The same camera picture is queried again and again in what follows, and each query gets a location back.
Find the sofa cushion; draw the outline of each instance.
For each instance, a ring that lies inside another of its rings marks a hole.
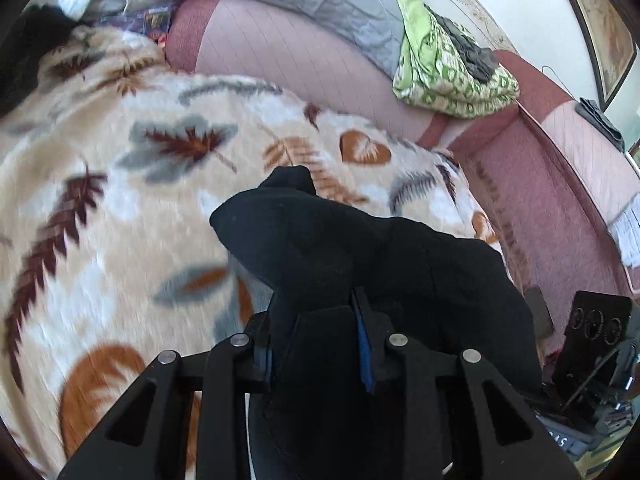
[[[309,18],[256,0],[220,0],[210,6],[196,72],[263,78],[320,107],[364,116],[393,136],[412,141],[424,137],[432,145],[440,139],[446,121],[432,124],[434,112],[398,101],[383,72],[351,43]],[[182,12],[182,7],[172,34],[186,36],[189,31],[182,24],[202,10],[194,6]],[[182,68],[169,50],[179,40],[170,35],[167,57]]]
[[[610,225],[640,192],[640,178],[625,155],[575,112],[575,104],[570,101],[557,107],[542,127]]]

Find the metal screw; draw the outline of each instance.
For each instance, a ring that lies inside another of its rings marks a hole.
[[[480,352],[478,350],[475,350],[473,348],[468,348],[467,350],[462,352],[462,358],[467,363],[475,364],[480,362],[480,359],[482,359],[482,356],[480,355]]]
[[[231,344],[233,346],[241,347],[246,346],[249,343],[249,336],[247,334],[235,334],[231,336]]]
[[[404,346],[409,342],[409,340],[404,334],[395,333],[389,336],[389,342],[393,346]]]
[[[162,350],[158,354],[158,362],[161,365],[167,365],[175,361],[176,354],[173,350]]]

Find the black cloth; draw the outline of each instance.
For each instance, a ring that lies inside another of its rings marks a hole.
[[[625,153],[625,139],[622,138],[620,131],[607,119],[604,112],[600,110],[596,101],[581,97],[580,102],[575,105],[575,111],[607,137],[619,152]]]
[[[273,383],[270,393],[251,396],[249,409],[260,480],[333,479],[337,471],[340,478],[397,477],[400,403],[368,396],[360,380],[347,306],[356,286],[375,310],[401,305],[390,316],[394,329],[428,348],[476,348],[514,386],[537,391],[542,384],[532,315],[500,254],[483,241],[319,198],[304,167],[276,168],[257,189],[217,208],[210,224],[274,290]]]
[[[30,6],[16,20],[0,47],[0,117],[38,86],[40,59],[64,45],[83,22],[52,6]]]
[[[466,37],[456,24],[449,18],[445,18],[431,9],[429,12],[434,15],[436,21],[445,30],[451,38],[451,43],[460,54],[466,70],[471,77],[481,83],[487,84],[489,79],[494,76],[495,70],[500,66],[498,59],[495,57],[494,51],[490,48],[482,48],[474,41]]]

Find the black mount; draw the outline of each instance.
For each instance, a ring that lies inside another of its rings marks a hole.
[[[403,399],[397,478],[579,478],[522,397],[478,352],[442,354],[394,334],[388,316],[372,310],[361,290],[350,307],[366,390],[375,397],[395,388]],[[269,333],[267,311],[208,352],[185,358],[162,352],[58,478],[182,480],[193,395],[202,391],[196,480],[248,480],[244,394],[270,390]]]

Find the brown leaf print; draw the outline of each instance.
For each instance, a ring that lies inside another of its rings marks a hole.
[[[239,317],[242,326],[246,326],[249,319],[254,314],[254,302],[251,294],[242,278],[238,278],[238,303],[240,304]]]
[[[36,300],[37,289],[44,290],[44,269],[50,276],[55,277],[58,254],[66,257],[65,234],[79,245],[80,235],[76,218],[83,226],[86,225],[87,210],[97,207],[95,199],[103,194],[101,185],[106,180],[107,176],[104,174],[90,173],[89,167],[83,176],[68,179],[53,214],[47,223],[38,229],[39,240],[31,245],[30,253],[23,258],[9,314],[4,319],[4,351],[9,354],[11,372],[21,391],[22,377],[17,357],[20,353],[18,346],[22,323]]]
[[[107,78],[95,87],[95,91],[111,86],[122,97],[127,94],[135,96],[138,90],[153,88],[145,83],[140,72],[156,65],[164,65],[164,62],[153,57],[143,57],[134,62],[127,59],[122,68],[109,72]]]
[[[340,136],[342,161],[364,166],[383,166],[391,161],[391,150],[359,130],[347,130]]]
[[[322,112],[322,108],[313,103],[307,103],[304,110],[304,115],[306,120],[311,123],[311,125],[317,130],[318,125],[316,124],[316,118]]]
[[[58,411],[67,459],[144,369],[136,349],[119,344],[95,348],[76,364],[62,390]]]
[[[495,233],[494,228],[489,224],[489,219],[482,211],[475,211],[471,218],[471,225],[476,232],[476,238],[484,240],[488,244],[493,244],[498,241],[498,235]]]
[[[221,130],[209,130],[203,134],[202,138],[199,138],[195,128],[185,128],[184,131],[187,135],[186,139],[172,136],[167,132],[156,129],[152,132],[147,131],[145,138],[162,146],[159,151],[160,155],[174,155],[183,160],[190,159],[191,162],[196,163],[200,162],[209,153],[212,153],[231,171],[238,172],[236,165],[217,151],[222,143],[227,140],[224,132]]]
[[[365,196],[347,189],[325,167],[319,158],[319,152],[305,137],[283,137],[279,139],[266,127],[264,131],[275,138],[275,142],[262,153],[264,171],[270,172],[277,166],[305,166],[311,173],[316,192],[319,196],[335,202],[354,205],[369,201]]]
[[[449,171],[441,164],[436,164],[436,168],[438,168],[438,171],[442,175],[444,185],[447,187],[447,191],[449,191],[449,195],[451,195],[453,203],[456,203],[456,185],[453,183]]]
[[[68,81],[76,75],[81,75],[82,79],[84,79],[84,70],[100,61],[103,57],[103,52],[80,52],[73,54],[48,68],[46,75],[49,78],[59,79],[62,82]]]
[[[195,280],[187,283],[183,286],[183,292],[194,292],[196,290],[201,290],[211,285],[215,285],[216,283],[224,280],[226,275],[228,274],[228,269],[225,267],[223,269],[213,269],[209,272],[205,272],[203,275],[198,276]]]

